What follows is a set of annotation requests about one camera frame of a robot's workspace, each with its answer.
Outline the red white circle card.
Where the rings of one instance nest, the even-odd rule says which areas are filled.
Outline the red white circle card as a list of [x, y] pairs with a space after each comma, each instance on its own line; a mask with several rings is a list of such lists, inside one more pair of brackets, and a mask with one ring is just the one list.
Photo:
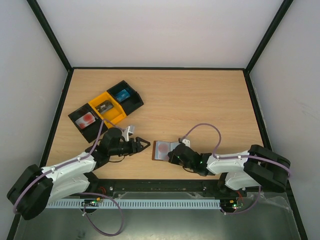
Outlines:
[[168, 153], [171, 151], [171, 144], [169, 142], [157, 141], [155, 143], [154, 159], [159, 161], [167, 161], [169, 159]]

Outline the brown leather card holder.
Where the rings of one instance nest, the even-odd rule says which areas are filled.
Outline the brown leather card holder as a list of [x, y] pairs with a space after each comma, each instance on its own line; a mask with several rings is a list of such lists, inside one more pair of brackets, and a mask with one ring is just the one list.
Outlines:
[[154, 141], [151, 159], [153, 161], [168, 162], [168, 153], [173, 151], [179, 144], [179, 142]]

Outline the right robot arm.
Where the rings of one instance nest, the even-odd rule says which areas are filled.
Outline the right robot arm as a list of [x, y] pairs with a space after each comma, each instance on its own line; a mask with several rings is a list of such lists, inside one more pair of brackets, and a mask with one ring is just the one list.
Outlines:
[[286, 190], [291, 162], [260, 145], [232, 154], [197, 153], [184, 143], [168, 154], [168, 162], [180, 165], [200, 176], [221, 175], [218, 191], [229, 196], [234, 191], [262, 187], [276, 193]]

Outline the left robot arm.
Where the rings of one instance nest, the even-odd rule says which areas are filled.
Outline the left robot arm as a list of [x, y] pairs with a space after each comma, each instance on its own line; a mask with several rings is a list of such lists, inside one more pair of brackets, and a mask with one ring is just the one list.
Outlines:
[[24, 220], [38, 216], [48, 204], [91, 191], [93, 174], [106, 165], [112, 156], [126, 157], [144, 151], [151, 143], [140, 137], [130, 137], [126, 131], [112, 127], [98, 135], [94, 144], [79, 155], [52, 166], [28, 166], [8, 191], [6, 197], [13, 212]]

